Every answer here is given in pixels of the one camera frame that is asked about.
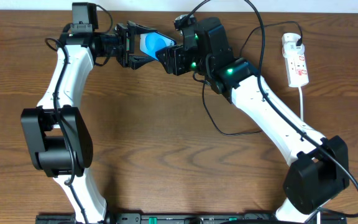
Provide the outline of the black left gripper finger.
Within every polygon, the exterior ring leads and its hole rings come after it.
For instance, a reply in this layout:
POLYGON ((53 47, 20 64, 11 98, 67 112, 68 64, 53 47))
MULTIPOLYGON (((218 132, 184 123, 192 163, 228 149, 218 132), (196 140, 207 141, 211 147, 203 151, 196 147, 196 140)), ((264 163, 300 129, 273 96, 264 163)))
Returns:
POLYGON ((141 56, 141 55, 129 55, 129 67, 133 70, 137 70, 143 65, 153 62, 155 59, 150 56, 141 56))
POLYGON ((132 21, 127 21, 127 28, 129 29, 129 32, 131 34, 148 34, 152 32, 157 32, 157 29, 142 26, 132 21))

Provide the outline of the blue Galaxy smartphone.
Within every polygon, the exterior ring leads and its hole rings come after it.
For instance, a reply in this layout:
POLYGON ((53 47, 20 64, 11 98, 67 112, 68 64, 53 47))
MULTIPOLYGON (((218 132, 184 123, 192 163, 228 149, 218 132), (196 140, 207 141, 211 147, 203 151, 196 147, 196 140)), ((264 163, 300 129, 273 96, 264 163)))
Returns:
POLYGON ((165 47, 176 45, 177 42, 159 32, 140 35, 140 51, 157 60, 156 52, 165 47))

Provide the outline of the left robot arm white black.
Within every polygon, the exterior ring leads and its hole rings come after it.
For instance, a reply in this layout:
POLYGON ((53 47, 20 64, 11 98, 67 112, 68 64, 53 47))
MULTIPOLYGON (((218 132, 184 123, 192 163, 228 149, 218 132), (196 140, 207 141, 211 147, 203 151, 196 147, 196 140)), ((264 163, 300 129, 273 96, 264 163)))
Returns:
POLYGON ((45 38, 57 53, 57 64, 42 99, 25 108, 21 125, 33 166, 51 177, 67 195, 74 214, 37 215, 36 223, 115 223, 106 199, 99 192, 90 170, 93 142, 80 113, 87 77, 99 64, 97 58, 114 57, 133 70, 153 59, 134 55, 135 36, 153 28, 128 21, 98 30, 98 4, 75 2, 73 21, 58 39, 45 38))

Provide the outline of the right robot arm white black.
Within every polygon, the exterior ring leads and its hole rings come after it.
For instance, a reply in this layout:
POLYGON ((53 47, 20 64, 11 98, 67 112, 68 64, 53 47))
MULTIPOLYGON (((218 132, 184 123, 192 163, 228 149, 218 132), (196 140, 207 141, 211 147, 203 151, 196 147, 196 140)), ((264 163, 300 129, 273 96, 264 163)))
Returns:
POLYGON ((327 139, 307 125, 271 91, 248 60, 236 58, 217 17, 197 21, 182 15, 174 26, 182 33, 183 43, 156 53, 166 72, 204 76, 204 84, 259 126, 289 166, 283 184, 286 199, 275 218, 297 223, 311 220, 349 186, 346 143, 339 136, 327 139))

